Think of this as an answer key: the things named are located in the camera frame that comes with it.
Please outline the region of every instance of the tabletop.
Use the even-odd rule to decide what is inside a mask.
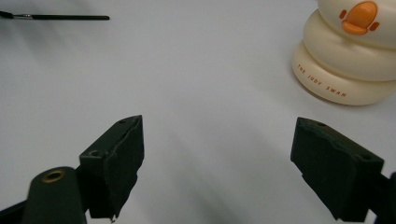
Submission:
[[[117,120],[142,115],[146,158],[116,223],[342,222],[290,161],[296,120],[333,127],[383,158],[389,176],[396,95],[337,105],[299,83],[291,56],[317,7],[3,1],[0,10],[15,14],[111,20],[0,20],[0,209],[25,200],[39,173],[78,167],[78,155]]]

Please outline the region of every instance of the duck lamp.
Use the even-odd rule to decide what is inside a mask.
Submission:
[[[320,98],[370,105],[396,91],[396,0],[318,0],[294,51],[298,80]]]

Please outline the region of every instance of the white surface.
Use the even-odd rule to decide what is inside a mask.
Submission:
[[[37,174],[77,167],[115,121],[142,114],[146,159],[117,223],[337,223],[290,162],[295,121],[332,126],[384,158],[389,176],[396,95],[351,107],[305,91],[290,61],[316,8],[311,0],[3,1],[15,14],[111,21],[0,20],[0,209],[24,200]]]

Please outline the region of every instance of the stacked ring base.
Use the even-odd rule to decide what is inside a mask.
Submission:
[[[365,81],[343,77],[322,67],[301,41],[294,51],[292,69],[315,95],[341,105],[371,105],[396,91],[396,80]]]

